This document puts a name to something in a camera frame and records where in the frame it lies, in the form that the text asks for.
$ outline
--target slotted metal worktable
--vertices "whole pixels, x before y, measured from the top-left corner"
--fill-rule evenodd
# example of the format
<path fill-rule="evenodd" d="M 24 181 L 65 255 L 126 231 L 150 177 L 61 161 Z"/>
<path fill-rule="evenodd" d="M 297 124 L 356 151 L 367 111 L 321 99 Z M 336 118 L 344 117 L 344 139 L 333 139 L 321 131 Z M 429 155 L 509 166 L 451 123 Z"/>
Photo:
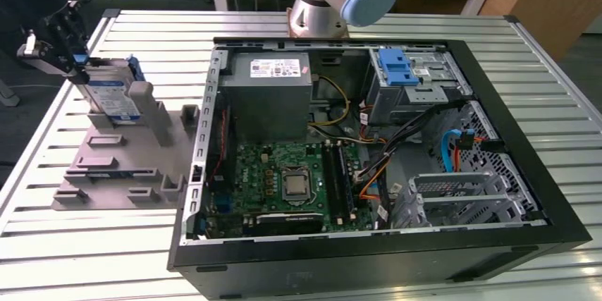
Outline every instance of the slotted metal worktable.
<path fill-rule="evenodd" d="M 180 109 L 201 102 L 213 37 L 285 34 L 284 13 L 122 11 L 100 21 L 90 49 L 102 57 L 133 53 L 154 97 Z M 392 15 L 371 27 L 351 27 L 351 36 L 465 40 L 593 240 L 484 282 L 286 300 L 599 300 L 602 120 L 521 26 L 501 17 Z M 165 270 L 174 210 L 49 208 L 90 125 L 86 111 L 65 83 L 0 192 L 1 299 L 198 300 L 196 289 Z"/>

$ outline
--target power supply label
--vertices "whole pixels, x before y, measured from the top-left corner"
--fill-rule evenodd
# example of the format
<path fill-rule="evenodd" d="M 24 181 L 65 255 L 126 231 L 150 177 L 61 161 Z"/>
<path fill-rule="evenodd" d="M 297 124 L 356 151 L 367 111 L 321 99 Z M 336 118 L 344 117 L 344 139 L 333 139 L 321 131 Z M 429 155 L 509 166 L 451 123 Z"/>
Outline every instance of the power supply label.
<path fill-rule="evenodd" d="M 140 119 L 140 111 L 125 95 L 126 86 L 122 81 L 90 81 L 86 87 L 93 101 L 114 123 L 125 125 Z"/>
<path fill-rule="evenodd" d="M 289 78 L 300 76 L 298 59 L 254 59 L 250 61 L 252 78 Z"/>

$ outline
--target sticker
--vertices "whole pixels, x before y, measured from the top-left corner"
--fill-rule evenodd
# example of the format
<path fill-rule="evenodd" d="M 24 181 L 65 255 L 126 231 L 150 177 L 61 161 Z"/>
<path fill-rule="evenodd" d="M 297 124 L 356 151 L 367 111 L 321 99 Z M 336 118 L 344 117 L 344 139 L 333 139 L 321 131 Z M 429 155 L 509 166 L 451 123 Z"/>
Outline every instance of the sticker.
<path fill-rule="evenodd" d="M 254 59 L 250 61 L 252 78 L 289 78 L 300 76 L 298 59 Z"/>
<path fill-rule="evenodd" d="M 125 95 L 125 83 L 118 80 L 92 80 L 86 84 L 93 102 L 116 124 L 133 124 L 140 119 L 140 111 Z"/>
<path fill-rule="evenodd" d="M 399 183 L 393 183 L 391 188 L 388 189 L 389 194 L 396 194 L 401 190 L 403 186 Z"/>
<path fill-rule="evenodd" d="M 412 73 L 413 75 L 419 75 L 421 77 L 429 77 L 431 73 L 428 72 L 428 70 L 425 68 L 413 68 L 412 69 Z"/>
<path fill-rule="evenodd" d="M 379 216 L 384 221 L 387 221 L 387 219 L 388 219 L 388 212 L 387 212 L 387 210 L 384 209 L 383 205 L 377 206 L 376 213 L 377 213 L 377 216 Z"/>
<path fill-rule="evenodd" d="M 360 113 L 359 114 L 359 123 L 361 125 L 367 125 L 368 124 L 368 115 L 365 113 Z"/>

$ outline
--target motherboard chip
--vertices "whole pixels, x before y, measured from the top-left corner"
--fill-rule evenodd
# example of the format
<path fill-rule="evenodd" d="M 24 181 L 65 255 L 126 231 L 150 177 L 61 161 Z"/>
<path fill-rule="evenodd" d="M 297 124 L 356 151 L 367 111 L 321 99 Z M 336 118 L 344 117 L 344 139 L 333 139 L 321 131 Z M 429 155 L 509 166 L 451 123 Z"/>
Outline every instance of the motherboard chip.
<path fill-rule="evenodd" d="M 304 176 L 286 176 L 285 177 L 285 194 L 307 194 L 307 187 L 304 185 Z"/>
<path fill-rule="evenodd" d="M 281 171 L 281 199 L 293 205 L 311 198 L 309 170 L 305 166 L 288 166 Z"/>

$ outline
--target floor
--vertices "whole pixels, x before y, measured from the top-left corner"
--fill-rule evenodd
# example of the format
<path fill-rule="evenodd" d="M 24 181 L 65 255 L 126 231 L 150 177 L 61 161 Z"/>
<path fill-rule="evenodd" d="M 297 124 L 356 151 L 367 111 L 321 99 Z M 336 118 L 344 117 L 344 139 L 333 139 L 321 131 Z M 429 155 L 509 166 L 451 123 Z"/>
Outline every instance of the floor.
<path fill-rule="evenodd" d="M 253 9 L 253 0 L 237 0 L 241 11 Z M 281 0 L 290 6 L 293 0 Z M 261 11 L 273 11 L 272 0 L 258 0 Z M 88 30 L 94 28 L 105 8 L 146 10 L 212 10 L 212 0 L 93 0 L 84 7 Z M 583 35 L 559 63 L 580 90 L 602 110 L 602 35 Z M 17 107 L 0 105 L 0 187 L 9 173 L 8 163 L 16 162 L 29 142 L 37 124 L 58 91 L 62 79 L 37 70 L 24 70 L 0 54 L 0 80 L 21 98 Z"/>

